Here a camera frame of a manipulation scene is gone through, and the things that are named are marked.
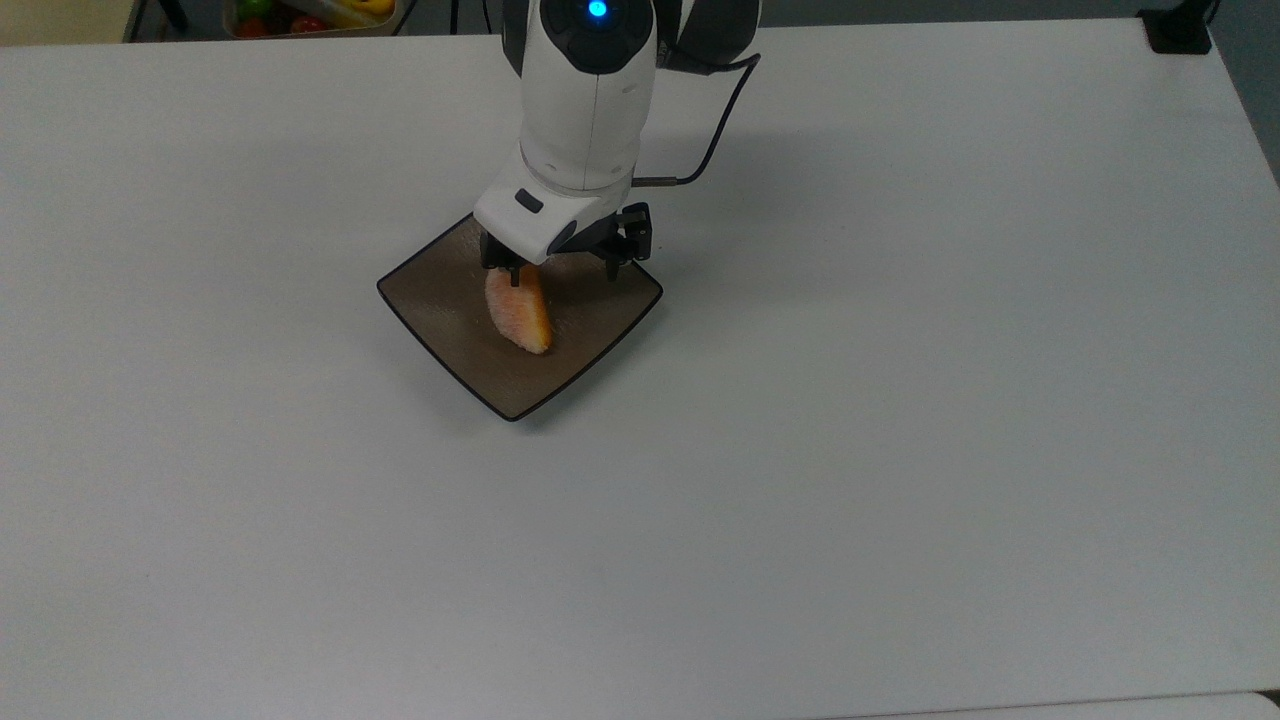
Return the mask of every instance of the black cable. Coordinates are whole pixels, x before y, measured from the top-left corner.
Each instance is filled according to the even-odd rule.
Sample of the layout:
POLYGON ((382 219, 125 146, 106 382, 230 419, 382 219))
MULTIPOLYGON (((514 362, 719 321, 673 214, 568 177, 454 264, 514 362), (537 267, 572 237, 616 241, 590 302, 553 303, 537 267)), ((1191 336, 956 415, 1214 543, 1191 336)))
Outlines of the black cable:
POLYGON ((417 0, 408 0, 408 8, 404 9, 404 14, 401 15, 401 22, 396 26, 396 29, 392 31, 392 35, 399 35, 399 31, 404 29, 404 23, 408 22, 408 15, 413 12, 413 8, 417 8, 417 0))
POLYGON ((717 65, 716 72, 730 72, 739 68, 746 68, 742 72, 742 77, 737 78, 737 87, 733 88, 733 94, 728 96, 728 102, 724 104, 724 111, 721 113, 721 122, 716 126, 716 135, 712 136, 710 145, 707 146, 707 154, 703 155, 703 161, 698 165, 691 176, 676 178, 676 177, 646 177, 646 178, 632 178, 631 187, 676 187, 681 184, 689 184, 701 177, 703 170, 712 161, 712 155, 716 152, 716 146, 719 145, 719 136, 724 132, 724 126, 728 124, 728 117, 733 111, 733 104, 737 102, 739 94, 742 92, 742 86, 746 85, 748 78, 755 70, 755 65, 760 61, 760 54, 756 53, 745 60, 739 60, 737 63, 731 63, 728 65, 717 65))

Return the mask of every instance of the black button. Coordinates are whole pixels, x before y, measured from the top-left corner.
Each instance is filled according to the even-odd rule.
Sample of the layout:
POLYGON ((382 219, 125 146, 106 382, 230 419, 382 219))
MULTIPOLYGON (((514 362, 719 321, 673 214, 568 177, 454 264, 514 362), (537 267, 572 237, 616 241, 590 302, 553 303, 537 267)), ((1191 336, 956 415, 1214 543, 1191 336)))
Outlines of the black button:
POLYGON ((525 188, 516 191, 516 202, 520 202, 525 206, 525 210, 529 210, 535 215, 543 210, 543 201, 530 195, 525 188))

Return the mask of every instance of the yellow fruit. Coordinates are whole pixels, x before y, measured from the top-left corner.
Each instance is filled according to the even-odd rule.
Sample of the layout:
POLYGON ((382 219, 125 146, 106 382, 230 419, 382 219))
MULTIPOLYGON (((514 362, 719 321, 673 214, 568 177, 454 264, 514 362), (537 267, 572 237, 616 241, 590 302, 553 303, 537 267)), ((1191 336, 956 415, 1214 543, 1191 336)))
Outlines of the yellow fruit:
POLYGON ((347 6, 371 15, 387 15, 396 9, 396 0, 347 0, 347 6))

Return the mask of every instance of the red fruit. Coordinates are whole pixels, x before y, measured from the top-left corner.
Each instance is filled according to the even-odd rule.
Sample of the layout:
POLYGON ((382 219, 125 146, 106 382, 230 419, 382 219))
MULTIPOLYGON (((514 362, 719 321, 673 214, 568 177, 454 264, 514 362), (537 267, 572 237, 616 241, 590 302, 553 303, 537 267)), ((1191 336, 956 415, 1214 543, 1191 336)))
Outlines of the red fruit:
POLYGON ((236 28, 236 37, 266 37, 268 35, 262 18, 250 18, 236 28))
POLYGON ((325 29, 329 29, 329 26, 320 18, 312 18, 311 15, 302 15, 301 18, 293 20, 293 24, 289 26, 289 32, 293 33, 321 32, 325 29))

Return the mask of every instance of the floor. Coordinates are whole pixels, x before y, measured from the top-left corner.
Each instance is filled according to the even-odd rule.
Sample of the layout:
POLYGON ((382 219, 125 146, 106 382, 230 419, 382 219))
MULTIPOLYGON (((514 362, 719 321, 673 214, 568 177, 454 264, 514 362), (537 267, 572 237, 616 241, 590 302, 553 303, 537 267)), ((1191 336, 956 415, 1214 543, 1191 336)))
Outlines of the floor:
MULTIPOLYGON (((156 40, 227 40, 221 5, 232 0, 180 0, 191 28, 168 27, 156 0, 0 0, 0 46, 156 40)), ((500 17, 502 0, 461 0, 458 28, 485 32, 483 3, 500 17)), ((1174 0, 763 0, 765 26, 1016 20, 1133 17, 1174 0)), ((1280 178, 1280 1, 1222 0, 1213 37, 1280 178)), ((416 0, 403 35, 449 31, 447 0, 416 0)))

